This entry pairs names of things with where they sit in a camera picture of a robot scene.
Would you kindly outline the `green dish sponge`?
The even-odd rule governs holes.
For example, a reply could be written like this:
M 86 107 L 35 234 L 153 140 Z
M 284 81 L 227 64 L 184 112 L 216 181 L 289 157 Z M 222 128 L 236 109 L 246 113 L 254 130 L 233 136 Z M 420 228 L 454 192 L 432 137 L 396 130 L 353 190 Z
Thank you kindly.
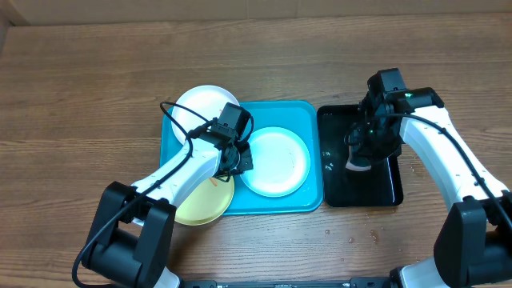
M 372 164 L 367 149 L 361 145 L 348 147 L 346 168 L 355 172 L 363 172 L 371 169 Z

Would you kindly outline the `light blue round plate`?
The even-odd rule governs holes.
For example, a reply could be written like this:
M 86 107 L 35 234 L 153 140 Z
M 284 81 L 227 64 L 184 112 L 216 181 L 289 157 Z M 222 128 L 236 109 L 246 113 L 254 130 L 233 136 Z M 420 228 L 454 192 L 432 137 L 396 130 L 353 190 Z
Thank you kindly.
M 279 198 L 295 192 L 307 179 L 310 153 L 296 133 L 265 127 L 249 139 L 253 168 L 241 175 L 243 183 L 264 197 Z

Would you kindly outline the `white round plate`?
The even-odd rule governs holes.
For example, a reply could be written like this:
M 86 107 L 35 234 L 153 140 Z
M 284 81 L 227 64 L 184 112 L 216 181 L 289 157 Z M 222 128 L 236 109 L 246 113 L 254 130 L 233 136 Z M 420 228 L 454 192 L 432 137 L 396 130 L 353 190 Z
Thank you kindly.
M 231 92 L 213 85 L 196 86 L 185 92 L 176 103 L 198 113 L 207 121 L 219 118 L 227 103 L 239 106 L 238 100 Z M 199 116 L 176 106 L 172 108 L 171 116 L 186 132 L 204 123 Z

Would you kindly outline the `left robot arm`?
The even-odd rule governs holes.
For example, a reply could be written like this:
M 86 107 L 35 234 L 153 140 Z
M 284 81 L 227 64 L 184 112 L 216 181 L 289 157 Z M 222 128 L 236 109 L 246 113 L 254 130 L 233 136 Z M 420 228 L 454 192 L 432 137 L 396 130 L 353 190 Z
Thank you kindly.
M 252 167 L 247 142 L 209 134 L 188 142 L 158 170 L 127 186 L 104 190 L 89 235 L 76 257 L 78 268 L 109 279 L 110 287 L 179 287 L 166 266 L 177 208 L 208 178 L 228 178 Z

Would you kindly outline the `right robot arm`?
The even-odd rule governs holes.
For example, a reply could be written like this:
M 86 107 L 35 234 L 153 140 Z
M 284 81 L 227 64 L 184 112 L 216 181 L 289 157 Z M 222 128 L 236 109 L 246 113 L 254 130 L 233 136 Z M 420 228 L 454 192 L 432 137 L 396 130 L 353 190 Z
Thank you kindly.
M 472 287 L 511 278 L 511 191 L 476 158 L 431 88 L 371 89 L 347 132 L 346 168 L 366 171 L 408 145 L 449 211 L 434 255 L 392 272 L 398 287 Z

